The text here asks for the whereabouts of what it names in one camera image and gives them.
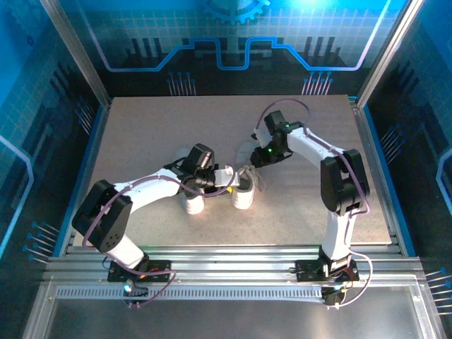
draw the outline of speckled tabletop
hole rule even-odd
[[[102,138],[91,185],[106,179],[126,182],[159,170],[180,146],[204,143],[215,161],[234,163],[238,147],[249,140],[259,114],[281,96],[116,97]],[[305,96],[309,128],[340,148],[363,155],[371,196],[371,214],[358,217],[353,242],[389,242],[347,96]],[[277,104],[288,121],[305,121],[294,102]],[[138,245],[320,244],[326,209],[320,197],[319,171],[299,155],[259,169],[267,184],[248,210],[232,207],[230,196],[206,200],[204,211],[187,215],[176,196],[137,210],[126,234]],[[81,243],[78,234],[75,245]]]

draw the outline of shoe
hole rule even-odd
[[[174,161],[186,157],[189,153],[189,148],[181,147],[177,150],[176,155],[174,156]],[[200,189],[198,187],[194,187],[194,190],[204,193],[204,189]],[[188,191],[183,191],[179,194],[179,201],[182,205],[182,208],[189,215],[199,214],[204,209],[204,197],[198,196]]]
[[[250,161],[251,154],[256,147],[259,147],[256,141],[243,143],[239,147],[235,159],[236,166],[238,166],[239,186],[232,188],[232,205],[240,210],[246,210],[251,206],[259,179],[263,182],[262,177]]]

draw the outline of gray work surface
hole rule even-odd
[[[215,161],[234,164],[238,147],[262,111],[281,96],[116,97],[105,127],[91,186],[98,180],[127,182],[173,161],[181,146],[203,143]],[[350,103],[345,95],[298,96],[311,109],[309,128],[317,136],[363,155],[371,187],[371,214],[360,216],[353,242],[389,242],[379,200]],[[295,102],[274,106],[288,121],[306,121]],[[230,196],[206,200],[204,211],[185,213],[176,196],[137,210],[127,235],[138,245],[320,244],[327,210],[320,197],[319,171],[299,155],[259,169],[266,191],[256,192],[248,210],[237,210]],[[75,245],[81,243],[76,237]]]
[[[339,311],[281,301],[156,301],[128,309],[121,301],[59,300],[49,339],[421,338],[408,287],[372,287]]]

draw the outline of enclosure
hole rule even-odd
[[[3,337],[451,335],[450,1],[3,0],[0,25]],[[289,272],[317,258],[327,226],[319,169],[294,154],[258,169],[248,210],[226,194],[198,215],[176,196],[134,212],[127,236],[177,278],[127,309],[71,225],[91,187],[197,143],[235,165],[287,98],[309,112],[272,110],[362,156],[371,212],[352,249],[374,272],[354,256],[349,295],[369,279],[366,293],[327,310],[323,285]]]

